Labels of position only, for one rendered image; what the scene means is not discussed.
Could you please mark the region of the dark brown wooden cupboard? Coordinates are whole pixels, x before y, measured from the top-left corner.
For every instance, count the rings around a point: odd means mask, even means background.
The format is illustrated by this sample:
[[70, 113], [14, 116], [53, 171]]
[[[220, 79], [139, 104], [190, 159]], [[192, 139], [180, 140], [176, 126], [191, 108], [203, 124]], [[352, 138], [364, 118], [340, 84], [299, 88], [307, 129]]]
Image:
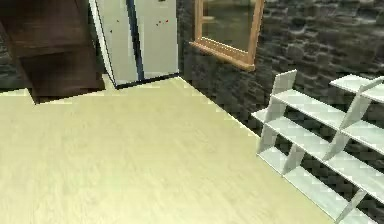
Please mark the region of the dark brown wooden cupboard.
[[36, 104], [105, 88], [88, 0], [0, 0], [0, 35]]

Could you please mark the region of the wooden framed window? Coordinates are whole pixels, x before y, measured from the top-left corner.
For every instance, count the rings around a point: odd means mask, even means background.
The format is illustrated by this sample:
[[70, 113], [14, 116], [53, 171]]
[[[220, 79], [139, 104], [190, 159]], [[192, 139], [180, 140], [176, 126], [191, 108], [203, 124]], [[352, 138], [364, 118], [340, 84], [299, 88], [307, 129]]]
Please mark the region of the wooden framed window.
[[195, 0], [190, 44], [242, 70], [255, 70], [265, 0]]

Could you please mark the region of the white fridge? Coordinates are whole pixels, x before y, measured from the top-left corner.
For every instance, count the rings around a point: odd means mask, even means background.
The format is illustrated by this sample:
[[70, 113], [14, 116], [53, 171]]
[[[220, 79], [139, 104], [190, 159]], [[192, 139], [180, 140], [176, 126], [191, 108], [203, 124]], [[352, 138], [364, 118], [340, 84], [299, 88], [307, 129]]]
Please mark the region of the white fridge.
[[116, 88], [179, 73], [177, 0], [88, 0]]

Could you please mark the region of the white open shelf unit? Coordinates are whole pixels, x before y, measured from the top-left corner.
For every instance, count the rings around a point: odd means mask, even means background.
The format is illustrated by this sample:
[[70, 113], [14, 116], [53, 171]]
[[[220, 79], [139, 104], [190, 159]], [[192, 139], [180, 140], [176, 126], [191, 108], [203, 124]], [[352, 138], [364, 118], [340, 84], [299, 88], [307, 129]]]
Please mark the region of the white open shelf unit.
[[[371, 103], [384, 104], [384, 76], [367, 79], [353, 74], [335, 79], [331, 85], [354, 94], [346, 112], [293, 88], [296, 70], [275, 76], [269, 104], [252, 116], [262, 123], [257, 156], [282, 178], [325, 212], [334, 224], [384, 224], [359, 207], [370, 196], [384, 205], [384, 171], [379, 171], [345, 151], [354, 140], [384, 156], [384, 128], [363, 119]], [[333, 129], [327, 141], [285, 116], [290, 107]], [[344, 199], [303, 168], [306, 155], [331, 169], [357, 188]]]

